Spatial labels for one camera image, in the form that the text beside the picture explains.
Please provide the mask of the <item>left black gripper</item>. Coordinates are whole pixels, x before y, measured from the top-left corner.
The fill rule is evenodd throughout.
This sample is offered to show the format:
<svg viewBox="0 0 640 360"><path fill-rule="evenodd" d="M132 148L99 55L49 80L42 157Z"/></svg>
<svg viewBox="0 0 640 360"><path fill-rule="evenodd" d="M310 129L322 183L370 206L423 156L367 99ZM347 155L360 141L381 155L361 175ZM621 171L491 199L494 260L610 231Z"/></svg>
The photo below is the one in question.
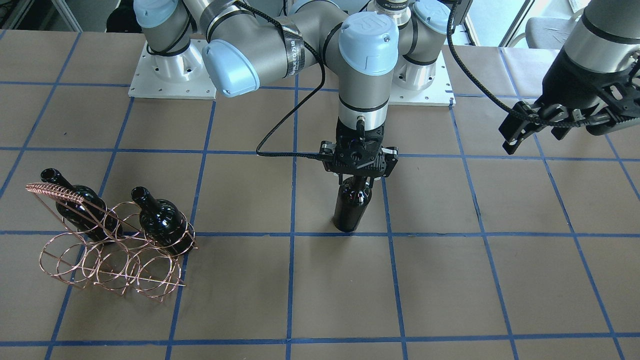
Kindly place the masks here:
<svg viewBox="0 0 640 360"><path fill-rule="evenodd" d="M575 64L564 50L542 80L542 95L530 104L518 101L512 110L519 116L553 124L551 134L562 141L570 130L585 127L602 136L639 124L639 62L610 73L598 73ZM546 125L508 114L499 126L503 149L514 155L521 143Z"/></svg>

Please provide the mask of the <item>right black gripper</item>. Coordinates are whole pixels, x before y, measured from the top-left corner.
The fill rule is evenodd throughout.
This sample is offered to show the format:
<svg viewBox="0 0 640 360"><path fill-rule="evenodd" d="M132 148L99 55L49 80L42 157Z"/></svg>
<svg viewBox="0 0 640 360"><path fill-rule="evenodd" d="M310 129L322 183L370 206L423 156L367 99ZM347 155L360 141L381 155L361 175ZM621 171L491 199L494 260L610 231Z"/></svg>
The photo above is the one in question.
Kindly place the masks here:
<svg viewBox="0 0 640 360"><path fill-rule="evenodd" d="M336 142L322 141L318 156L327 172L360 177L389 177L398 163L398 148L384 147L385 126L372 130L336 124Z"/></svg>

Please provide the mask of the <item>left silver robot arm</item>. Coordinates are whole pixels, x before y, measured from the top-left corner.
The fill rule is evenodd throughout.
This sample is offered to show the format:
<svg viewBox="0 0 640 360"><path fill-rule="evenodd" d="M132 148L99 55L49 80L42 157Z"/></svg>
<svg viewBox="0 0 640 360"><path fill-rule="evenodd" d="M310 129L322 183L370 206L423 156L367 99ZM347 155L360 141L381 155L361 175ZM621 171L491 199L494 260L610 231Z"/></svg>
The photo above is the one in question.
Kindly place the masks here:
<svg viewBox="0 0 640 360"><path fill-rule="evenodd" d="M454 48L451 35L459 0L437 0L442 10L416 0L411 13L444 34L451 56L466 77L507 112L499 129L512 155L521 143L546 127L558 140L572 128L602 136L639 123L639 2L593 0L571 30L542 79L542 92L530 104L507 107L471 73Z"/></svg>

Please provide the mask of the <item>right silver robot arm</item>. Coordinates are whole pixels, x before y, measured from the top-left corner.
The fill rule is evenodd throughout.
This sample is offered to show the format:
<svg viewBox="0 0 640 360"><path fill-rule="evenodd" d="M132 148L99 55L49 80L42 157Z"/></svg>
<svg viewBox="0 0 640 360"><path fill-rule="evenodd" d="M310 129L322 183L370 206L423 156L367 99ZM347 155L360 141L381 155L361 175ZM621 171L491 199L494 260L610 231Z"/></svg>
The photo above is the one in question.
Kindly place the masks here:
<svg viewBox="0 0 640 360"><path fill-rule="evenodd" d="M400 30L386 14L346 14L302 0L270 18L245 0L135 0L146 43L129 96L238 97L320 66L339 79L336 140L317 154L330 173L387 177L397 149L382 145Z"/></svg>

